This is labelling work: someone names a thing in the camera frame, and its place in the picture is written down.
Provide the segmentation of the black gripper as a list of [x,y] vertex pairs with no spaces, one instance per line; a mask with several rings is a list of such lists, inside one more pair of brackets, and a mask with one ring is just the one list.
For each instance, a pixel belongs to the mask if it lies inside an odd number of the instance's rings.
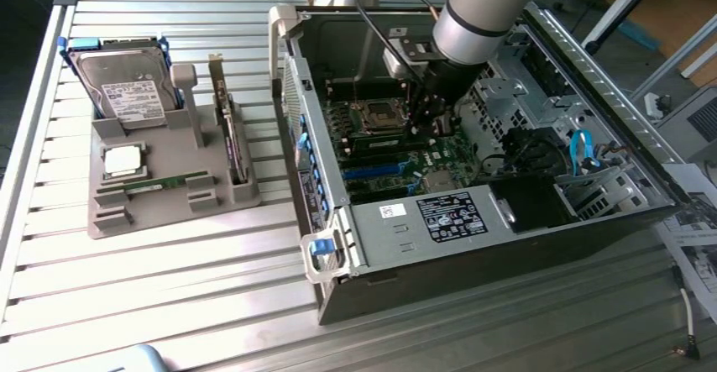
[[460,123],[457,102],[468,93],[488,63],[461,65],[433,60],[409,97],[409,133],[444,137],[455,134]]

